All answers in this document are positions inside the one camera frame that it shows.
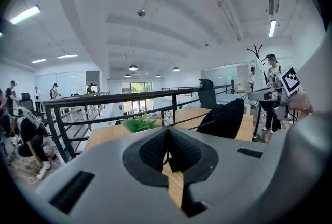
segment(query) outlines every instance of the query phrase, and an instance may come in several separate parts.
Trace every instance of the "white ceiling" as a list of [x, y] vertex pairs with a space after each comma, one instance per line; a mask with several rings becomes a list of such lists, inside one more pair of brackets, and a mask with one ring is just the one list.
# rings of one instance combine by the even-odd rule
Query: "white ceiling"
[[[200, 58], [234, 56], [232, 45], [246, 50], [253, 40], [288, 42], [305, 9], [301, 0], [280, 0], [274, 16], [269, 0], [12, 0], [5, 18], [36, 4], [40, 14], [8, 25], [0, 55], [39, 68], [67, 63], [56, 56], [77, 53], [75, 61], [93, 60], [109, 78], [121, 78], [131, 64], [142, 75], [182, 69], [183, 63], [202, 69]], [[146, 16], [138, 16], [140, 9]], [[271, 19], [279, 25], [274, 39], [268, 39]], [[30, 63], [41, 58], [48, 61]]]

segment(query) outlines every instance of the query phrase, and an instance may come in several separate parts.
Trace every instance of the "green plant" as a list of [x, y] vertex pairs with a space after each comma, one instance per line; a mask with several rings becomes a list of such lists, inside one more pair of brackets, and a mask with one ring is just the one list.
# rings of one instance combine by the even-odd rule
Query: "green plant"
[[122, 124], [129, 132], [136, 133], [139, 131], [160, 127], [160, 125], [155, 124], [157, 119], [163, 120], [161, 117], [149, 119], [147, 114], [145, 113], [142, 116], [135, 116], [135, 118], [133, 119], [125, 120], [124, 122], [122, 122]]

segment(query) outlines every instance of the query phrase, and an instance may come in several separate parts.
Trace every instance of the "security camera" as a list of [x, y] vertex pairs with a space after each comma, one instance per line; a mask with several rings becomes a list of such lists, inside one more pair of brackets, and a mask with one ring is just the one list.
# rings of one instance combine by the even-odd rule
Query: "security camera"
[[146, 12], [144, 9], [141, 9], [140, 11], [138, 11], [137, 14], [139, 14], [140, 17], [143, 17], [143, 16], [145, 16]]

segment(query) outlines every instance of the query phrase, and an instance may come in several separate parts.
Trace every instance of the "table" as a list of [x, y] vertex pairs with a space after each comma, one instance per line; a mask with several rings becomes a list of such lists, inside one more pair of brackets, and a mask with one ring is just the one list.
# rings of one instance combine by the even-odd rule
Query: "table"
[[[175, 111], [175, 120], [176, 122], [180, 122], [183, 120], [190, 119], [192, 117], [208, 113], [210, 109], [198, 108], [198, 107], [186, 107], [180, 110]], [[180, 128], [192, 128], [199, 126], [202, 122], [204, 116], [192, 119], [190, 121], [186, 121], [183, 123], [177, 124], [175, 127]], [[156, 124], [161, 125], [161, 121], [158, 120]], [[254, 119], [253, 115], [244, 114], [242, 118], [242, 123], [239, 128], [239, 131], [235, 137], [236, 140], [243, 141], [252, 141], [253, 137], [253, 126]], [[93, 129], [91, 132], [91, 136], [85, 146], [84, 151], [92, 148], [93, 146], [99, 145], [103, 142], [114, 140], [117, 138], [122, 138], [130, 135], [130, 132], [121, 124], [115, 125], [111, 127], [103, 127], [98, 129]], [[169, 164], [167, 163], [163, 167], [162, 173], [169, 178], [169, 188], [168, 192], [174, 203], [181, 207], [182, 202], [182, 193], [183, 193], [183, 174], [182, 172], [173, 173]]]

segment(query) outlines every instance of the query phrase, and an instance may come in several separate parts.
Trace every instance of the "white sneaker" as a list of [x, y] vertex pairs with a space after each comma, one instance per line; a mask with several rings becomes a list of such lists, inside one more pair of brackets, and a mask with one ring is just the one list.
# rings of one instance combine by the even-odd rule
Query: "white sneaker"
[[50, 162], [49, 161], [43, 161], [43, 168], [42, 169], [48, 170], [49, 168], [51, 168]]

